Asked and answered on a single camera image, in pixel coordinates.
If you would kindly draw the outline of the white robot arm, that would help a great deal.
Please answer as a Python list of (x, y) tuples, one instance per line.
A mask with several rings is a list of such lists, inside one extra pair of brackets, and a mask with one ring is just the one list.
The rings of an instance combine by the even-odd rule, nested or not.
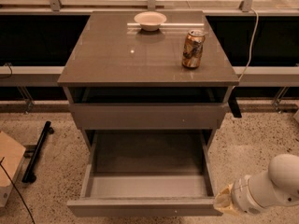
[(223, 214), (259, 215), (273, 206), (299, 204), (299, 157), (280, 154), (266, 171), (245, 175), (217, 194), (214, 208)]

